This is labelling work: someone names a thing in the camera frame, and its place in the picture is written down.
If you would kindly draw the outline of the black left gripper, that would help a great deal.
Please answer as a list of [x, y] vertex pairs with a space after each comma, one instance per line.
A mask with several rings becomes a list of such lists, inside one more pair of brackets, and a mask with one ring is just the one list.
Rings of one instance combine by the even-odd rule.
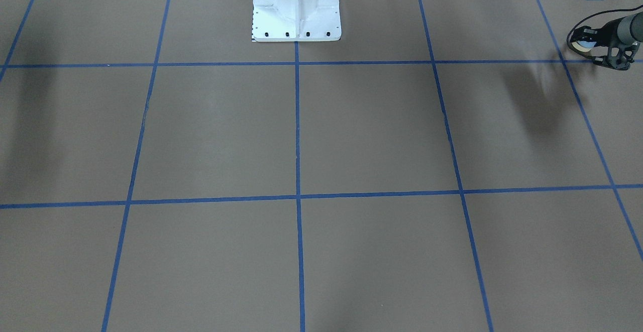
[[570, 41], [596, 42], [597, 46], [606, 47], [608, 53], [592, 57], [592, 63], [595, 66], [627, 71], [634, 62], [634, 35], [631, 23], [631, 19], [616, 19], [598, 31], [591, 27], [576, 28], [570, 34]]

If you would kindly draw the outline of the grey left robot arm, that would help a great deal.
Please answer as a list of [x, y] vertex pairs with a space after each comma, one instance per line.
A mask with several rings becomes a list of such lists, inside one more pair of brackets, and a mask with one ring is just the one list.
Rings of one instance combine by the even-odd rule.
[[642, 42], [641, 6], [614, 9], [613, 12], [628, 12], [629, 15], [613, 19], [600, 28], [585, 25], [590, 17], [584, 18], [569, 31], [566, 44], [577, 55], [592, 60], [595, 66], [627, 71], [634, 63]]

